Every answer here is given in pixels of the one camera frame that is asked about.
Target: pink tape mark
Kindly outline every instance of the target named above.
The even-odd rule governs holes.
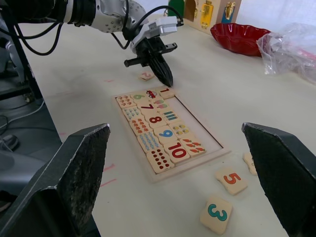
[[[111,164],[111,166],[105,167],[104,170],[103,170],[103,172],[105,172],[105,171],[107,171],[107,170],[109,170],[109,169],[112,169],[112,168],[114,168],[114,167],[115,167],[115,165],[114,165],[114,164]]]
[[[108,185],[109,183],[114,182],[114,181],[116,181],[116,180],[117,180],[117,179],[112,179],[112,180],[110,180],[109,182],[106,182],[105,184],[102,184],[100,187],[106,186],[106,185]]]

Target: red number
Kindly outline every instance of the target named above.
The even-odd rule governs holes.
[[[152,104],[149,104],[149,106],[150,106],[150,107],[142,106],[141,108],[142,108],[142,109],[151,109],[151,110],[154,108]]]
[[[236,174],[236,173],[232,173],[229,175],[229,177],[232,178],[232,180],[228,180],[227,176],[224,176],[224,179],[227,183],[229,184],[235,184],[237,182],[237,180],[235,179],[235,177],[238,179],[238,180],[241,180],[241,178]]]
[[[161,121],[162,121],[162,118],[160,118],[160,117],[151,118],[149,121],[150,121],[151,123],[157,123],[157,122],[161,122]]]
[[[169,147],[168,149],[169,150],[173,150],[173,149],[176,149],[178,147],[181,147],[181,144],[178,142],[177,145],[173,146],[173,147]],[[172,156],[175,157],[175,158],[182,158],[184,157],[185,155],[187,154],[187,151],[184,150],[184,149],[176,149],[172,152]]]
[[[167,88],[166,90],[162,90],[161,92],[166,92],[166,91],[169,91],[169,89]]]

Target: number 9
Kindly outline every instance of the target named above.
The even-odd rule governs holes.
[[[172,137],[173,133],[170,130],[166,130],[163,133],[160,133],[159,136],[161,137]]]

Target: wooden puzzle tray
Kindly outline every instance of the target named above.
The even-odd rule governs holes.
[[[112,101],[153,182],[230,152],[171,88],[129,92]]]

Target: plastic bag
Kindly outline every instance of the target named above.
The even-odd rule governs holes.
[[[316,26],[293,23],[257,40],[265,74],[299,73],[316,83]]]

